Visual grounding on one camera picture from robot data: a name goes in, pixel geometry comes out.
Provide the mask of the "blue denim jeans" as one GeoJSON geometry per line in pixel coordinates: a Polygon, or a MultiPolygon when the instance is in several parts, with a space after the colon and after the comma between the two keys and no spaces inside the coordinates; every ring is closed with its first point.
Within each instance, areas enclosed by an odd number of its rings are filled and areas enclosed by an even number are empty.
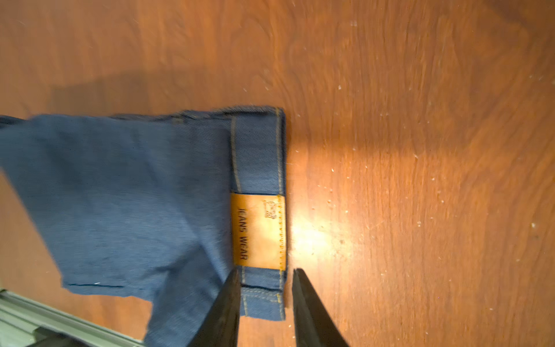
{"type": "Polygon", "coordinates": [[[1,169],[74,294],[134,296],[185,346],[234,267],[233,193],[282,195],[285,114],[1,118],[1,169]]]}

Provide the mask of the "aluminium mounting rail frame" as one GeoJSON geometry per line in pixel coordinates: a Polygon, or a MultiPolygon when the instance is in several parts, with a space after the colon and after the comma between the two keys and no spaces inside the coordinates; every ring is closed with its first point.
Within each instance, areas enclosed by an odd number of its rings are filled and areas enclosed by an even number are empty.
{"type": "Polygon", "coordinates": [[[1,345],[38,344],[56,334],[87,346],[143,346],[143,342],[33,300],[1,291],[1,345]]]}

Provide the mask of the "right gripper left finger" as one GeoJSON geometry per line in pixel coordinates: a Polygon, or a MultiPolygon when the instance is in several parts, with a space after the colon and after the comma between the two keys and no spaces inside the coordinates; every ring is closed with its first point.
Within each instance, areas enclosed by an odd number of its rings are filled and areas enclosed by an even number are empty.
{"type": "Polygon", "coordinates": [[[241,306],[241,281],[238,268],[227,277],[205,320],[189,342],[194,346],[236,347],[241,306]]]}

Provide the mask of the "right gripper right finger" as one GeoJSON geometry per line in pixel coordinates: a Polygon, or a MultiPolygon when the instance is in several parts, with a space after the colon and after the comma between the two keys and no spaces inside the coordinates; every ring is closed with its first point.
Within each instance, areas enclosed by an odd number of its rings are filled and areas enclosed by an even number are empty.
{"type": "Polygon", "coordinates": [[[301,268],[293,272],[292,294],[297,346],[348,346],[301,268]]]}

